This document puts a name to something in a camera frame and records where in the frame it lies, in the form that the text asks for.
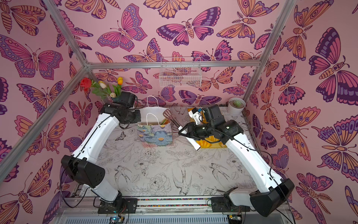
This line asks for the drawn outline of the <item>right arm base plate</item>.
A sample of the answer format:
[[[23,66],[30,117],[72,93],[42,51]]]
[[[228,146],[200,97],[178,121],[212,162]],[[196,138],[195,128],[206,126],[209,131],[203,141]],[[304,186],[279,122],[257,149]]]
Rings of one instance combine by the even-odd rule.
[[[250,207],[244,206],[244,205],[234,205],[230,198],[229,193],[231,193],[233,190],[237,189],[237,187],[231,188],[230,190],[224,192],[223,196],[221,197],[212,197],[210,199],[211,202],[211,208],[213,212],[229,212],[230,214],[234,213],[241,213],[241,212],[249,212]]]

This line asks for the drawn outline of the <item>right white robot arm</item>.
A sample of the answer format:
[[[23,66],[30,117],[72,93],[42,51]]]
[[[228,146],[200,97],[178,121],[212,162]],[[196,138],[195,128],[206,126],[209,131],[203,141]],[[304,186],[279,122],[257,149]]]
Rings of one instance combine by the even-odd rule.
[[[195,107],[188,114],[193,121],[184,125],[179,135],[191,142],[214,136],[234,153],[255,182],[257,190],[254,192],[237,189],[229,192],[229,201],[233,205],[254,208],[263,217],[268,217],[288,201],[294,183],[289,178],[283,179],[265,162],[241,126],[235,120],[226,121],[218,105]]]

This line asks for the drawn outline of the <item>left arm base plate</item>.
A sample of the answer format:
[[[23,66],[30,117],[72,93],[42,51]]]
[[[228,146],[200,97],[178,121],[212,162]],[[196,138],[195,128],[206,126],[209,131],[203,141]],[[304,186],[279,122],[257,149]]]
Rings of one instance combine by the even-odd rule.
[[[121,198],[111,203],[101,200],[98,214],[134,214],[137,205],[137,198]]]

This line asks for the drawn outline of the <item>floral white paper bag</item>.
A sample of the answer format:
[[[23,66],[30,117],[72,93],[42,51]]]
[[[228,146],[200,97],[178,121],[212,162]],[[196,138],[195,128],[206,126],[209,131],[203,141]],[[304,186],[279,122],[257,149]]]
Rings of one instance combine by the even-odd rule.
[[[148,96],[146,107],[140,109],[141,121],[137,123],[137,133],[144,147],[166,147],[173,142],[171,123],[161,125],[166,119],[166,108],[159,105],[159,100]]]

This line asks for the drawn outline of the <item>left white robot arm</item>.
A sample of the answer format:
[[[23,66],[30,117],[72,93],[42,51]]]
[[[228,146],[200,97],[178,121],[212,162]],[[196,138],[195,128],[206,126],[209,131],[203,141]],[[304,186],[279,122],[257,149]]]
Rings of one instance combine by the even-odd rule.
[[[90,133],[71,156],[65,155],[61,164],[64,172],[78,184],[86,185],[103,201],[113,203],[119,191],[105,179],[105,169],[96,164],[99,154],[110,134],[120,125],[136,124],[141,121],[139,109],[134,108],[138,98],[123,91],[104,104]]]

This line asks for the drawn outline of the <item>sandwich bun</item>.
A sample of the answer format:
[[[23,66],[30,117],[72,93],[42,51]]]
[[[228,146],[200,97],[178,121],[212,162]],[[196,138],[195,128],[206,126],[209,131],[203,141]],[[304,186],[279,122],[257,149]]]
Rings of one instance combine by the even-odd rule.
[[[164,120],[162,121],[161,125],[166,125],[166,124],[168,124],[168,123],[170,123],[170,120],[169,120],[169,119],[164,119]]]

